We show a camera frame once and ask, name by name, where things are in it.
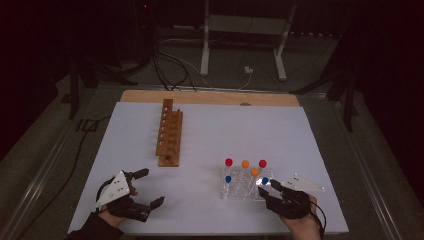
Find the hand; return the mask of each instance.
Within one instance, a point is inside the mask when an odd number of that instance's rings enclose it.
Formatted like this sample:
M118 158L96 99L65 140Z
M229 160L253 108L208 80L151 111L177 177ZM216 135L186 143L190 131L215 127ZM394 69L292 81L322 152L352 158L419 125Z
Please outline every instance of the hand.
M313 203L317 203L317 199L314 196L309 195L309 199ZM311 212L316 215L317 207L311 204ZM320 240L319 225L316 220L310 215L306 215L301 219L287 219L281 215L278 215L284 224L289 228L296 240Z
M137 196L137 194L138 192L136 188L130 184L130 195ZM119 225L126 220L126 218L111 215L106 208L106 205L103 205L98 216L109 223L112 227L118 228Z

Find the floor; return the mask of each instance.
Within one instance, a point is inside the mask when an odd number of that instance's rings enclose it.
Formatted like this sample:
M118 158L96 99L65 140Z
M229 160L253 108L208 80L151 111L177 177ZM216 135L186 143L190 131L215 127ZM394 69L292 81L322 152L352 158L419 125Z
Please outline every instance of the floor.
M165 60L166 55L158 54L157 60L164 73L162 76L169 80L168 86L181 81L185 71L190 74L191 83L186 79L175 90L287 93L316 81L336 44L335 39L290 37L283 53L288 73L285 82L277 79L272 47L266 44L261 48L212 45L209 75L205 78L197 72L202 49L198 40L166 40L160 45L162 53L188 62L184 63L186 70ZM244 73L245 66L252 67L253 73ZM152 64L129 78L137 82L137 86L123 86L100 73L98 76L101 82L97 89L81 87L81 107L74 120L68 119L69 104L61 103L63 95L69 93L69 77L59 81L58 97L0 163L0 228L3 237L10 237L5 239L17 239L20 233L23 233L20 239L63 239L108 120L100 122L97 130L87 135L75 130L79 121L110 116L126 89L163 89ZM356 92L354 99L357 112L352 119L354 131L348 132L341 120L343 102L329 102L325 97L329 86L298 96L350 230L345 234L327 235L325 239L421 239L424 210L360 92ZM75 172L68 181L74 167ZM149 236L141 239L205 238L253 240L283 236Z

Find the black sleeve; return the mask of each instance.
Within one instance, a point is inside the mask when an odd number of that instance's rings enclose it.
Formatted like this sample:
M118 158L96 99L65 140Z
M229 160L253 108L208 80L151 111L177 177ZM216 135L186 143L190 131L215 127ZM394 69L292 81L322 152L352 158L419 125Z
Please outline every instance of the black sleeve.
M72 231L66 240L118 240L124 233L109 225L97 214L91 213L80 230Z

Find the dark background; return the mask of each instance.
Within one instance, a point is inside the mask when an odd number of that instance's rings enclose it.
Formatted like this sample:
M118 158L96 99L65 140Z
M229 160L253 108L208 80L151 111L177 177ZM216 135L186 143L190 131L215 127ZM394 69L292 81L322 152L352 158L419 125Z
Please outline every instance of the dark background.
M155 21L163 27L202 25L201 14L187 14L203 13L199 11L204 7L200 1L148 2L155 3L158 10ZM424 179L424 141L421 140L424 133L424 19L419 12L421 4L398 0L298 3L292 25L294 35L311 32L341 37L328 66L358 70L356 90L364 94L367 106L423 204L424 189L420 185ZM99 4L96 0L49 4L6 0L1 3L0 94L4 137L0 159L56 97L54 84L69 72L72 43L94 51L90 54L100 59L116 60L110 36L102 27L106 20ZM217 4L211 9L234 11L222 1ZM251 9L238 11L243 15Z

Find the white tabletop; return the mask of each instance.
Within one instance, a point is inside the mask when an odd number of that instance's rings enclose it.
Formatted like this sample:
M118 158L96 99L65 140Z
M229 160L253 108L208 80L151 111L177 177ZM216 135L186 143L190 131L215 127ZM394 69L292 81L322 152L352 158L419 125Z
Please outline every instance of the white tabletop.
M302 107L174 104L184 113L180 166L160 168L155 156L161 103L117 103L69 232L95 210L95 195L120 170L150 169L133 180L136 202L165 196L146 223L121 225L134 235L246 235L288 232L264 201L220 198L226 158L235 164L265 159L276 180L297 173L325 192L310 192L327 217L327 233L347 232L337 196Z

